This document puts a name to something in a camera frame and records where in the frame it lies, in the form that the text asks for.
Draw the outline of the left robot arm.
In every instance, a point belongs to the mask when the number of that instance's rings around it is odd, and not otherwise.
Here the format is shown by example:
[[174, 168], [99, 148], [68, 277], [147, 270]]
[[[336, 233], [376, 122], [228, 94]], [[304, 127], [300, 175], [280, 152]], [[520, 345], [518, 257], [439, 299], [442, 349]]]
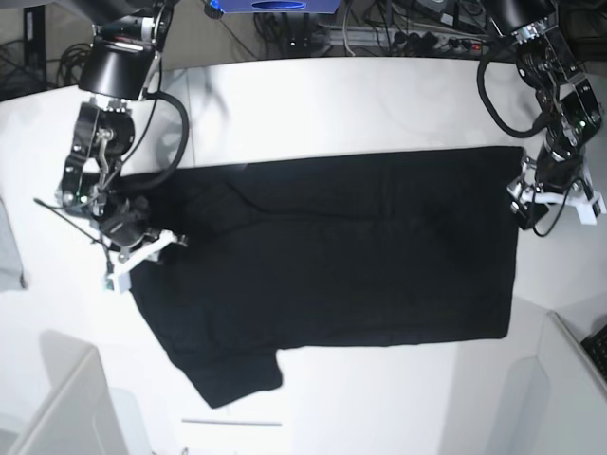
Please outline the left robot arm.
[[[538, 155], [523, 157], [520, 175], [507, 187], [519, 227], [536, 231], [553, 206], [572, 207], [582, 224], [595, 224], [606, 205], [593, 186], [585, 146], [601, 129], [603, 118], [591, 83], [551, 20], [556, 12], [553, 3], [485, 1], [482, 7], [498, 36], [477, 68], [480, 99], [510, 137], [544, 135]], [[507, 125], [487, 93], [487, 68], [506, 50], [514, 51], [518, 74], [534, 89], [541, 109], [525, 131]]]

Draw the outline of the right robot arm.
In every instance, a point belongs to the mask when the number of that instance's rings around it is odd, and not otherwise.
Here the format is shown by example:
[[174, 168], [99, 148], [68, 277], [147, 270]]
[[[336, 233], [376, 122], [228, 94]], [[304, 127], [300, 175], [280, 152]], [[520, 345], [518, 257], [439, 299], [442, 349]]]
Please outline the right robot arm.
[[[79, 1], [77, 8], [93, 23], [93, 42], [77, 83], [89, 94], [75, 122], [70, 151], [63, 165], [54, 212], [87, 220], [98, 234], [93, 242], [107, 257], [109, 288], [144, 261], [156, 260], [184, 238], [150, 224], [143, 193], [169, 180], [189, 140], [190, 120], [184, 104], [161, 89], [150, 90], [161, 75], [161, 54], [170, 30], [172, 1]], [[163, 101], [178, 113], [181, 124], [175, 157], [166, 169], [146, 181], [126, 184], [124, 165], [139, 138], [131, 103]], [[116, 253], [116, 260], [110, 259]]]

